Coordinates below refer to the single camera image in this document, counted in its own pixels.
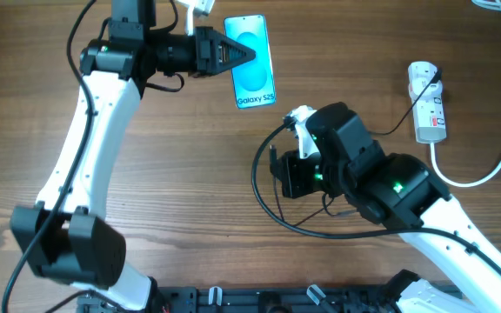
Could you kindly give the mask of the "teal screen smartphone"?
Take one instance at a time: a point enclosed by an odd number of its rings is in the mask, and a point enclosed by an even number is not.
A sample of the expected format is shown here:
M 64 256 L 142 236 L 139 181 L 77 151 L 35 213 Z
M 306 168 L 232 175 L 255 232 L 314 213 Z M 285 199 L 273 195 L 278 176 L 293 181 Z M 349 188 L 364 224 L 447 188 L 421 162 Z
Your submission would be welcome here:
M 231 71 L 236 106 L 246 110 L 274 104 L 277 100 L 275 78 L 264 15 L 226 17 L 224 30 L 228 38 L 256 53 L 253 60 Z

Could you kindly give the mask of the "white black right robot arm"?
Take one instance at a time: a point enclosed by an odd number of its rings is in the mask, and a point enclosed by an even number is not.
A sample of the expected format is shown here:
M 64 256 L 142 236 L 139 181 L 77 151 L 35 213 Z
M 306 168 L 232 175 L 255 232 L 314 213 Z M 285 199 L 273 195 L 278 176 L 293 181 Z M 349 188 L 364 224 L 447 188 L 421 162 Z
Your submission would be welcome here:
M 343 196 L 362 218 L 430 259 L 478 309 L 501 312 L 501 252 L 422 161 L 385 154 L 344 103 L 300 106 L 284 127 L 298 140 L 271 164 L 285 197 Z

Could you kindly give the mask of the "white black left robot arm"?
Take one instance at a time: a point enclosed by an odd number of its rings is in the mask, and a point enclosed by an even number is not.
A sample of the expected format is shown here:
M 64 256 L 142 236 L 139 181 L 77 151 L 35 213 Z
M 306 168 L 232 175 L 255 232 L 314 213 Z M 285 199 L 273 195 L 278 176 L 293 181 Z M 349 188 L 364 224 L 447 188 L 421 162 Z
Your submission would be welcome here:
M 113 2 L 98 37 L 70 63 L 79 95 L 55 168 L 33 206 L 12 211 L 18 266 L 114 310 L 167 311 L 156 280 L 126 262 L 124 237 L 105 221 L 124 133 L 153 75 L 213 77 L 256 56 L 211 27 L 158 27 L 152 1 Z

